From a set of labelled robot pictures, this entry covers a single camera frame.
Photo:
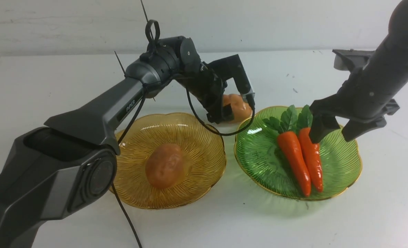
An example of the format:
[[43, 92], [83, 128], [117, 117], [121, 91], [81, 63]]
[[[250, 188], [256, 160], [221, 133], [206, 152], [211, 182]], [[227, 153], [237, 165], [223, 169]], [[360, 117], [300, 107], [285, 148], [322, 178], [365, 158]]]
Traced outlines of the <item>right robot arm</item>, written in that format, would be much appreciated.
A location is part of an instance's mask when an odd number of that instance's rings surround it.
[[393, 11], [388, 34], [376, 50], [334, 49], [333, 53], [334, 68], [350, 74], [336, 94], [311, 104], [313, 143], [339, 129], [337, 117], [348, 119], [341, 133], [349, 142], [385, 127], [385, 115], [399, 110], [394, 96], [408, 82], [408, 0]]

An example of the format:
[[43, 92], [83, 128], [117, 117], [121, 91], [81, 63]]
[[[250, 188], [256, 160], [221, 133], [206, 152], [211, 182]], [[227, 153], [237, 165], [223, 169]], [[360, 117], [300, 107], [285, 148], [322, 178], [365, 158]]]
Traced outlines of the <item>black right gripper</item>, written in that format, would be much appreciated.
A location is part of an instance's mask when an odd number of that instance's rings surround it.
[[335, 94], [311, 104], [311, 142], [320, 143], [329, 133], [340, 129], [336, 117], [350, 120], [341, 132], [347, 142], [385, 127], [387, 121], [379, 118], [399, 110], [394, 99], [399, 90], [400, 66], [368, 65], [355, 69]]

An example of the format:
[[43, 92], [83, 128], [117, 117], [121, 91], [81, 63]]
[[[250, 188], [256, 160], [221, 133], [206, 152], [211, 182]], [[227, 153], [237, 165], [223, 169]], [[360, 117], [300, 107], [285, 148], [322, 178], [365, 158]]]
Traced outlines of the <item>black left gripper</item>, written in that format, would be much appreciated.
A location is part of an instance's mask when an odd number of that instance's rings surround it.
[[223, 106], [223, 96], [227, 82], [220, 79], [210, 68], [209, 63], [202, 62], [197, 73], [186, 73], [176, 78], [207, 111], [207, 119], [211, 123], [220, 124], [234, 120], [231, 105]]

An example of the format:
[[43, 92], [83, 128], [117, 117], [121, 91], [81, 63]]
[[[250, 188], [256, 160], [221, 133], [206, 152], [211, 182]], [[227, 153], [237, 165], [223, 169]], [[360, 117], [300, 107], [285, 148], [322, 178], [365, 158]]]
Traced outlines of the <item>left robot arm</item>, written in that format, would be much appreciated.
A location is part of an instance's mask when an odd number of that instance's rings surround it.
[[17, 137], [0, 173], [0, 248], [32, 247], [43, 223], [64, 219], [106, 193], [120, 154], [114, 132], [137, 103], [176, 80], [210, 122], [227, 121], [223, 92], [241, 68], [239, 55], [204, 63], [192, 39], [156, 38], [122, 82]]

